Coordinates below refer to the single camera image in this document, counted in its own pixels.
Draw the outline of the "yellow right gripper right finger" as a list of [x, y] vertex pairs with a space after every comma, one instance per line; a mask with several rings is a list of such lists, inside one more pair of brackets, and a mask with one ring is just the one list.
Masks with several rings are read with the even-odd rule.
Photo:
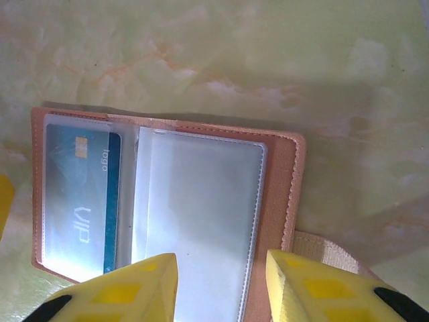
[[271, 318], [280, 321], [427, 321], [428, 312], [390, 285], [281, 250], [269, 250]]

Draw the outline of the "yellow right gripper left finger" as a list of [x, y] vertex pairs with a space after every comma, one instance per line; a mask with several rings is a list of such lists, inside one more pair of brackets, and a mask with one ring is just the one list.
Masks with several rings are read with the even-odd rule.
[[175, 254], [160, 254], [63, 288], [25, 321], [173, 321]]

